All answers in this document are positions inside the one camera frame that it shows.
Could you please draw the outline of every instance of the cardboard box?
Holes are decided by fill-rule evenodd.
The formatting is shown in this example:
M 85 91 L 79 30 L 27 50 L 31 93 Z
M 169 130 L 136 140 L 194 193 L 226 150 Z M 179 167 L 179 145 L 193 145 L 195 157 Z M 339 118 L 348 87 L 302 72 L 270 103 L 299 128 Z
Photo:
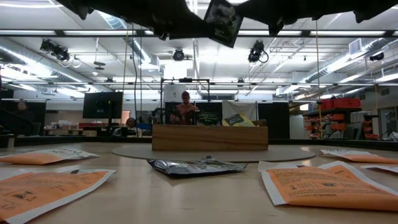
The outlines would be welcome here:
M 268 150 L 268 127 L 156 124 L 152 136 L 153 151 Z

